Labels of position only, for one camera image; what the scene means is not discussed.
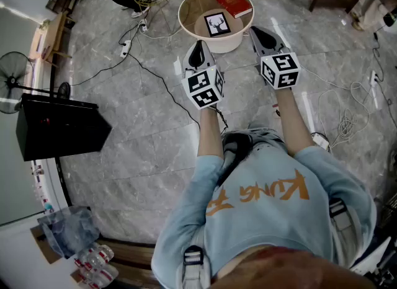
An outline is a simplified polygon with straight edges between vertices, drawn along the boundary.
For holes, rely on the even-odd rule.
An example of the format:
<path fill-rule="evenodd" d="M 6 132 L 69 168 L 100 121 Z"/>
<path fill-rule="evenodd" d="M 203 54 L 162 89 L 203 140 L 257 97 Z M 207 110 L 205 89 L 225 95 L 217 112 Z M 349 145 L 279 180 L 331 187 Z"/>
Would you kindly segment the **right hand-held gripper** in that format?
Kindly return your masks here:
<path fill-rule="evenodd" d="M 257 58 L 257 70 L 264 81 L 274 90 L 296 86 L 301 75 L 301 66 L 296 53 L 280 53 L 286 48 L 283 40 L 278 34 L 264 27 L 251 26 L 249 34 Z"/>

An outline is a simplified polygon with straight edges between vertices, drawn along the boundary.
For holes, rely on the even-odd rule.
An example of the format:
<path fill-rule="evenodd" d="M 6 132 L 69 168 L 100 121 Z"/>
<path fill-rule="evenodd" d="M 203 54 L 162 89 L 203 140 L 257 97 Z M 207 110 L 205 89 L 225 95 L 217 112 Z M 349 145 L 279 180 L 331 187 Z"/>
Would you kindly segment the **framed deer picture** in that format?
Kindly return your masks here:
<path fill-rule="evenodd" d="M 210 37 L 217 37 L 231 32 L 223 12 L 207 15 L 204 20 Z"/>

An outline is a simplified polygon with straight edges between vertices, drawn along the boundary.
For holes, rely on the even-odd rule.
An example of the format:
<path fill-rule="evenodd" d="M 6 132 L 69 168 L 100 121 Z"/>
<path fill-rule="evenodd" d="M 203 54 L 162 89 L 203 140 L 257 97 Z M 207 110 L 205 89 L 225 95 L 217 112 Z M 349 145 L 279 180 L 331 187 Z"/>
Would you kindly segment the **person's left forearm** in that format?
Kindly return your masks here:
<path fill-rule="evenodd" d="M 197 156 L 218 156 L 224 159 L 218 113 L 210 108 L 200 111 L 200 136 Z"/>

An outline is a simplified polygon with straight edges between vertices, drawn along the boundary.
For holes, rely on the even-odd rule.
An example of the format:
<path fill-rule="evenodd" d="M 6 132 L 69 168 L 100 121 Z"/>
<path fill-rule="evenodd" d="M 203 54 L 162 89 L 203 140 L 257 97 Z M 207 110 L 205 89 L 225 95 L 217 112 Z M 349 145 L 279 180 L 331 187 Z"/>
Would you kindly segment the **person's right forearm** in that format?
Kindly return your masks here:
<path fill-rule="evenodd" d="M 283 137 L 287 151 L 289 155 L 294 157 L 301 150 L 314 146 L 314 141 L 304 123 L 292 90 L 275 90 L 275 96 L 279 106 Z"/>

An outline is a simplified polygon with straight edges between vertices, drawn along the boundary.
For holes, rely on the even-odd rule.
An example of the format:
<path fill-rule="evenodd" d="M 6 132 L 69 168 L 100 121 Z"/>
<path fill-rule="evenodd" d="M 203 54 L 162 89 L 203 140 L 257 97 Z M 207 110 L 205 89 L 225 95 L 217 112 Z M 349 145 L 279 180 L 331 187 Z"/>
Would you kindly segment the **red hardcover book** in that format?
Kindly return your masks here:
<path fill-rule="evenodd" d="M 252 5 L 247 0 L 216 0 L 235 19 L 252 12 Z"/>

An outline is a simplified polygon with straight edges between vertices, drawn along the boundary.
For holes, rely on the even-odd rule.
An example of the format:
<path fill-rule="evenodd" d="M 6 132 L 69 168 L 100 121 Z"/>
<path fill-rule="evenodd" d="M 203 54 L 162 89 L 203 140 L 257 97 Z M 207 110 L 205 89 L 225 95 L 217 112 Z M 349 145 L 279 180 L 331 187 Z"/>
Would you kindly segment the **person's jeans legs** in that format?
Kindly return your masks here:
<path fill-rule="evenodd" d="M 251 135 L 254 144 L 252 150 L 255 146 L 264 143 L 287 152 L 287 147 L 284 140 L 281 138 L 279 133 L 272 128 L 249 128 L 245 130 L 235 130 L 229 132 L 247 132 L 249 135 Z"/>

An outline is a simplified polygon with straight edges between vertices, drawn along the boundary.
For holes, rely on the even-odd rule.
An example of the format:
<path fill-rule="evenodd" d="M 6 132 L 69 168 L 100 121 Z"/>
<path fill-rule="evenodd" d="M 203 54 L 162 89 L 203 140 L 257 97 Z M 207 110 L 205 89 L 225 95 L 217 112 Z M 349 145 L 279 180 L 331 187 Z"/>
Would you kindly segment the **black pouch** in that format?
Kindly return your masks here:
<path fill-rule="evenodd" d="M 217 186 L 229 178 L 235 168 L 251 153 L 253 138 L 247 132 L 228 132 L 222 137 L 224 162 L 219 172 Z"/>

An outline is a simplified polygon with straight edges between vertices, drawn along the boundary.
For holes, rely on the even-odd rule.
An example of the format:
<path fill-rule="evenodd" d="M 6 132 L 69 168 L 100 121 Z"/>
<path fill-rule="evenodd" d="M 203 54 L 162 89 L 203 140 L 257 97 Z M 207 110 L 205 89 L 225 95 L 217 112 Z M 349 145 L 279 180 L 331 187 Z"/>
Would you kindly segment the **white power adapter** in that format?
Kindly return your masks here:
<path fill-rule="evenodd" d="M 311 134 L 313 142 L 321 148 L 329 151 L 329 141 L 322 133 L 314 132 Z"/>

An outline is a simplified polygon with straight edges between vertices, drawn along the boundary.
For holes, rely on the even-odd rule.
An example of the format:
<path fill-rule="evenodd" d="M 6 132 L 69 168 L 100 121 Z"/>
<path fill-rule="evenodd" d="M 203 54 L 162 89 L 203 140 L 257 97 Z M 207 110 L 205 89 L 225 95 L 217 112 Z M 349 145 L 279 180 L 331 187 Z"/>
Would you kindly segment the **light wooden bench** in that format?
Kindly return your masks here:
<path fill-rule="evenodd" d="M 59 13 L 55 19 L 50 22 L 43 43 L 41 59 L 56 68 L 58 68 L 58 65 L 53 63 L 53 55 L 60 55 L 64 58 L 72 58 L 72 56 L 60 52 L 61 39 L 67 20 L 76 22 L 72 18 L 68 17 L 68 13 L 66 11 Z"/>

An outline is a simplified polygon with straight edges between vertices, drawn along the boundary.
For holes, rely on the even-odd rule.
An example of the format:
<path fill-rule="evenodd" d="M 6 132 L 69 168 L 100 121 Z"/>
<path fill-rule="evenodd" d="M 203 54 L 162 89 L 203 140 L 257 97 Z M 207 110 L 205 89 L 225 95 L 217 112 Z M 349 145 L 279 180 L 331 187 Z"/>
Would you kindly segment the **light blue sweatshirt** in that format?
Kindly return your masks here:
<path fill-rule="evenodd" d="M 289 156 L 259 144 L 219 187 L 223 160 L 197 158 L 191 182 L 166 221 L 151 268 L 174 288 L 177 268 L 194 234 L 212 274 L 241 252 L 271 245 L 311 252 L 350 267 L 368 248 L 376 208 L 363 183 L 324 149 Z"/>

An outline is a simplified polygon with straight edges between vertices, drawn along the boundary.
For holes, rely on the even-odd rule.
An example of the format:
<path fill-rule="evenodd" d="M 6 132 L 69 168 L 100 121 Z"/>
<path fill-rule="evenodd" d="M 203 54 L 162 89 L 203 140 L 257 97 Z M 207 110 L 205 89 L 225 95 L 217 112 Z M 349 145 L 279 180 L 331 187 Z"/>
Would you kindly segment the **black standing fan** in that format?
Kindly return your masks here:
<path fill-rule="evenodd" d="M 57 92 L 26 86 L 25 77 L 32 72 L 32 62 L 21 52 L 11 51 L 0 57 L 0 112 L 17 113 L 25 91 L 69 99 L 71 86 L 68 82 L 63 82 Z"/>

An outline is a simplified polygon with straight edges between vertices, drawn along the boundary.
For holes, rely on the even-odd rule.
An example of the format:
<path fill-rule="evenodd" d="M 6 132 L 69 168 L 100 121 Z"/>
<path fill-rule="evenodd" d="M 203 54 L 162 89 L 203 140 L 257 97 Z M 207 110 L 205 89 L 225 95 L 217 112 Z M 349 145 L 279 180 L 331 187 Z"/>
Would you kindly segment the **clear plastic bag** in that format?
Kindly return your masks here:
<path fill-rule="evenodd" d="M 87 207 L 64 208 L 39 218 L 38 224 L 53 251 L 66 259 L 88 248 L 100 236 Z"/>

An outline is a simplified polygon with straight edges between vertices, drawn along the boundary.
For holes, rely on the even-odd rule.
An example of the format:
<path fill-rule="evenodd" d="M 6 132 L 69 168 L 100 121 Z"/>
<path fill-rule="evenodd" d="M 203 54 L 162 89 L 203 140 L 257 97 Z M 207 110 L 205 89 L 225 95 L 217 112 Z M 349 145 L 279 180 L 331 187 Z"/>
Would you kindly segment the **pack of water bottles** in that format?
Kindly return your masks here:
<path fill-rule="evenodd" d="M 77 254 L 74 263 L 78 267 L 78 276 L 85 289 L 104 289 L 118 276 L 119 271 L 110 264 L 114 257 L 111 248 L 104 244 L 92 243 Z"/>

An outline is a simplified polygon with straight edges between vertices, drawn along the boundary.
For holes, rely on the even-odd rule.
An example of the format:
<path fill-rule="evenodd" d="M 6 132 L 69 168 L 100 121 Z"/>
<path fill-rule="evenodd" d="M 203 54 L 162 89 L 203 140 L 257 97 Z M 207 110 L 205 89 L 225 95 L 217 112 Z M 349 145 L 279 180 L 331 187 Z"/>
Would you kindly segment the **person's chin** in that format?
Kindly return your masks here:
<path fill-rule="evenodd" d="M 369 279 L 286 247 L 256 246 L 230 260 L 210 289 L 376 289 Z"/>

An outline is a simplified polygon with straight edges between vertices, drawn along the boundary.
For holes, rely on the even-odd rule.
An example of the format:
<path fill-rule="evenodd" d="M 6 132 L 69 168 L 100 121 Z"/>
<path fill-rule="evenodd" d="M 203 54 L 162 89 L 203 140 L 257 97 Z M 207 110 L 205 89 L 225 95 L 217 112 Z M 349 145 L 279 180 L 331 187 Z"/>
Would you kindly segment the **brown cardboard piece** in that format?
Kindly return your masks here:
<path fill-rule="evenodd" d="M 51 248 L 48 239 L 40 226 L 31 228 L 30 232 L 37 243 L 37 246 L 41 250 L 41 253 L 49 264 L 53 264 L 61 259 L 61 256 Z"/>

